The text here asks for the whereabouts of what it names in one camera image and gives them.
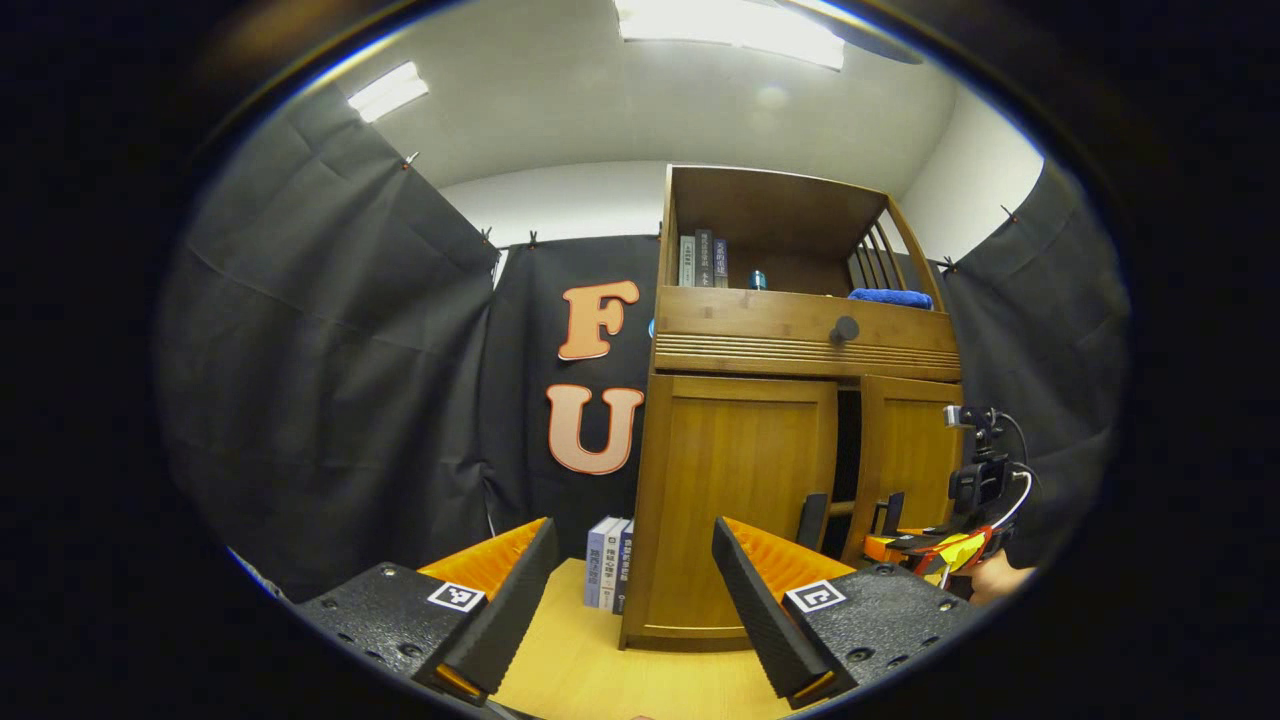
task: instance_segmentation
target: ceiling light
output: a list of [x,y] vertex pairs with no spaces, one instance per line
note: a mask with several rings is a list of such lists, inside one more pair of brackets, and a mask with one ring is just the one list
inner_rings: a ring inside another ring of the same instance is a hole
[[822,26],[750,0],[613,0],[623,40],[690,40],[751,47],[832,69],[845,64],[845,42]]
[[421,95],[426,95],[426,83],[417,77],[413,63],[404,63],[352,95],[348,102],[371,123]]

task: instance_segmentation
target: wooden cabinet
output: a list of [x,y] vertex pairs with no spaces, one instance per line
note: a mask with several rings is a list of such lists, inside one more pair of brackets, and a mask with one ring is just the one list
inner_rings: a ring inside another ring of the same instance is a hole
[[[901,287],[897,260],[874,242],[890,222],[933,310],[847,300],[867,278]],[[727,288],[678,287],[680,236],[701,228],[727,241]],[[955,333],[911,228],[879,191],[671,165],[660,242],[620,646],[746,647],[712,560],[714,519],[795,537],[804,497],[833,487],[841,383],[861,387],[861,473],[872,478],[859,480],[846,555],[860,555],[887,492],[908,491],[904,523],[942,521],[960,447],[941,410],[960,401]],[[768,291],[746,290],[755,269]],[[833,340],[841,318],[858,332]]]
[[867,375],[861,379],[863,439],[854,516],[841,561],[860,566],[876,503],[905,492],[901,528],[940,525],[951,515],[951,470],[964,436],[942,423],[942,409],[964,402],[960,386]]
[[652,375],[646,402],[623,646],[746,647],[712,528],[795,537],[805,496],[831,492],[836,383]]

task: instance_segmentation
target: book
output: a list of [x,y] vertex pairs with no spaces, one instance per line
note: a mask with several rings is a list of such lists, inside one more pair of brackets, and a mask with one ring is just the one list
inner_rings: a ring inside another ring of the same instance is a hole
[[680,287],[694,287],[694,236],[680,236]]
[[622,546],[622,528],[627,525],[626,519],[620,518],[604,533],[604,551],[600,553],[600,603],[596,607],[613,610],[613,594],[618,587],[618,550]]
[[627,527],[622,528],[622,559],[618,562],[618,587],[613,591],[614,615],[622,615],[622,606],[627,600],[627,577],[631,575],[631,534],[635,527],[635,520],[627,520]]
[[582,589],[582,605],[600,606],[600,569],[604,561],[604,533],[618,521],[605,518],[586,533],[586,587]]
[[694,240],[698,246],[694,251],[694,287],[714,287],[716,274],[712,270],[714,241],[712,240],[712,231],[694,231]]
[[716,258],[712,263],[716,274],[716,287],[728,287],[728,243],[723,237],[716,238]]

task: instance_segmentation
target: wooden table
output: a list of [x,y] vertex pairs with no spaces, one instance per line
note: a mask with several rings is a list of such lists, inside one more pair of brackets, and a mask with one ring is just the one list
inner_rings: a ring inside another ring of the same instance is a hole
[[552,573],[495,702],[552,720],[774,719],[791,714],[750,650],[618,650],[622,618],[582,606],[585,564]]

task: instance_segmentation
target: black curtain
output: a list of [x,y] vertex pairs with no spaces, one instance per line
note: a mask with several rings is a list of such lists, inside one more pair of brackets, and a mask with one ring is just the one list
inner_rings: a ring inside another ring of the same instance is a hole
[[[1007,546],[1024,568],[1065,539],[1102,479],[1129,372],[1129,296],[1110,236],[1051,160],[1014,217],[938,284],[965,402],[998,407],[1027,433],[1039,482]],[[997,446],[1021,456],[1012,429]]]
[[489,536],[475,448],[494,250],[333,87],[206,192],[156,318],[174,477],[305,601]]
[[[648,389],[649,334],[658,278],[657,236],[559,240],[513,246],[498,279],[481,366],[481,434],[489,473],[490,509],[498,532],[539,516],[556,519],[561,551],[582,557],[588,530],[605,515],[630,518],[644,405],[635,413],[631,454],[614,473],[588,475],[561,465],[548,447],[554,383],[591,392],[582,411],[581,446],[600,451],[608,438],[608,388]],[[600,337],[603,357],[561,360],[566,340],[566,290],[631,281],[639,300],[623,305],[618,334]]]

